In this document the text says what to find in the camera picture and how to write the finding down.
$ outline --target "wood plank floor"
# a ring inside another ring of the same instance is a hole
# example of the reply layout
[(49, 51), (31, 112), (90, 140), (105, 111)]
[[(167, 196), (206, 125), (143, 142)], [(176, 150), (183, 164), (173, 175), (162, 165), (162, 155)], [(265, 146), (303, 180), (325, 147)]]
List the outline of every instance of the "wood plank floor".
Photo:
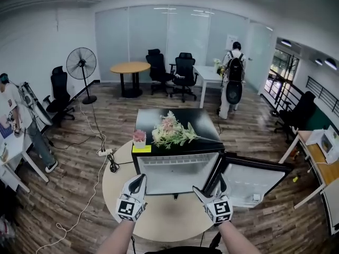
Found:
[[(114, 151), (131, 139), (139, 108), (178, 108), (198, 107), (200, 89), (195, 88), (198, 101), (187, 96), (182, 103), (179, 96), (165, 97), (163, 93), (150, 95), (149, 85), (142, 85), (144, 94), (137, 99), (120, 97), (118, 84), (92, 85), (92, 94), (98, 97), (94, 103), (95, 115), (100, 130), (107, 135), (106, 148)], [(204, 108), (209, 112), (216, 129), (219, 129), (215, 111), (219, 104), (219, 93), (207, 89)], [(81, 142), (94, 134), (90, 131), (82, 115), (78, 101), (72, 103), (75, 108), (75, 121), (63, 121), (62, 128), (51, 128), (47, 136), (59, 148), (69, 143)], [(93, 130), (94, 116), (92, 106), (82, 105)], [(268, 103), (250, 89), (245, 88), (237, 112), (232, 112), (228, 120), (219, 120), (222, 130), (220, 135), (227, 151), (241, 156), (278, 161), (288, 145), (282, 133), (274, 134), (276, 121), (269, 111)], [(24, 165), (19, 176), (31, 189), (27, 194), (18, 190), (18, 198), (24, 209), (18, 209), (16, 219), (20, 224), (16, 230), (16, 239), (11, 242), (13, 253), (35, 253), (42, 245), (51, 244), (64, 236), (64, 231), (57, 229), (59, 222), (69, 229), (77, 221), (80, 211), (86, 206), (93, 194), (97, 173), (102, 165), (102, 158), (96, 155), (101, 142), (91, 138), (87, 142), (71, 146), (67, 150), (52, 148), (59, 166), (47, 176), (45, 183), (27, 165)], [(38, 166), (44, 168), (34, 150), (31, 157)], [(293, 205), (301, 201), (317, 188), (312, 173), (307, 173), (308, 164), (301, 154), (295, 162), (294, 171), (264, 199), (263, 203), (253, 209), (235, 208), (233, 223), (253, 242), (262, 253), (331, 253), (337, 247), (338, 237), (330, 237), (324, 206), (320, 196), (313, 198), (298, 210)], [(293, 183), (292, 179), (301, 178)], [(79, 225), (67, 234), (61, 243), (46, 247), (39, 253), (84, 254), (95, 253), (99, 245), (117, 226), (108, 209), (102, 194), (101, 183), (97, 194), (83, 213)], [(204, 235), (202, 245), (208, 246), (215, 236), (214, 228)], [(138, 253), (157, 251), (163, 247), (198, 246), (201, 235), (189, 240), (164, 244), (136, 237)], [(220, 245), (227, 252), (224, 244)]]

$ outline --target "mini fridge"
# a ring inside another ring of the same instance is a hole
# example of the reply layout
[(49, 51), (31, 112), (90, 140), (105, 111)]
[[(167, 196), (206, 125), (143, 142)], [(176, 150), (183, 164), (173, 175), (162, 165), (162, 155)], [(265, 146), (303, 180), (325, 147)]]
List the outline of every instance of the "mini fridge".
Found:
[(147, 176), (147, 195), (189, 193), (193, 191), (193, 185), (206, 194), (213, 194), (220, 175), (224, 174), (224, 178), (227, 178), (227, 195), (233, 205), (254, 207), (292, 171), (289, 164), (225, 152), (217, 130), (205, 110), (170, 110), (185, 128), (190, 122), (197, 135), (213, 141), (193, 140), (184, 146), (158, 148), (152, 144), (151, 132), (169, 109), (139, 110), (136, 130), (146, 132), (146, 145), (151, 145), (151, 149), (138, 152), (133, 148), (132, 157), (137, 174)]

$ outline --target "open fridge door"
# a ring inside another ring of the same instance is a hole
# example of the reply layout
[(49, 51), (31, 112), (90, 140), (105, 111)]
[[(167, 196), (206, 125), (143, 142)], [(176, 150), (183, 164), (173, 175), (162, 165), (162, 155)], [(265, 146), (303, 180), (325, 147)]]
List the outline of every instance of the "open fridge door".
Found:
[(225, 153), (213, 167), (203, 192), (206, 195), (214, 191), (221, 173), (233, 206), (255, 207), (273, 188), (275, 188), (293, 170), (290, 164), (278, 164), (254, 158), (239, 157), (236, 153)]

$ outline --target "black electric fan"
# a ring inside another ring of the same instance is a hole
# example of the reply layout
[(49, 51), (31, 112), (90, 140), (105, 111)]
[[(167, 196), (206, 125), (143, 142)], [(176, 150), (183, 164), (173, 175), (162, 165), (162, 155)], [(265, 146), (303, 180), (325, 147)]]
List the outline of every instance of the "black electric fan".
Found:
[(96, 96), (88, 93), (86, 78), (92, 75), (96, 67), (95, 54), (88, 48), (77, 48), (73, 50), (66, 61), (66, 68), (73, 78), (85, 82), (87, 97), (83, 99), (83, 104), (91, 104), (96, 101)]

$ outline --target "round table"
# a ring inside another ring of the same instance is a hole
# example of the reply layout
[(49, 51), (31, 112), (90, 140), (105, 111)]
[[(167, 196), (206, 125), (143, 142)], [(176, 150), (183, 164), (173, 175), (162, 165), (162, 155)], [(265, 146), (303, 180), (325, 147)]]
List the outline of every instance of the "round table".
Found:
[[(121, 96), (125, 98), (136, 98), (142, 94), (139, 88), (139, 72), (148, 70), (150, 64), (146, 62), (125, 62), (111, 68), (112, 73), (120, 74)], [(124, 74), (132, 74), (132, 89), (125, 89), (123, 82)]]
[[(131, 151), (132, 141), (129, 141), (114, 154), (116, 163), (132, 161)], [(124, 183), (136, 174), (133, 163), (121, 165), (116, 173), (110, 171), (109, 163), (106, 165), (102, 192), (110, 213), (118, 222), (121, 219), (115, 213), (117, 198)], [(182, 241), (201, 234), (213, 225), (195, 193), (180, 194), (177, 200), (174, 200), (173, 195), (145, 196), (145, 200), (148, 203), (146, 210), (133, 232), (144, 239)]]

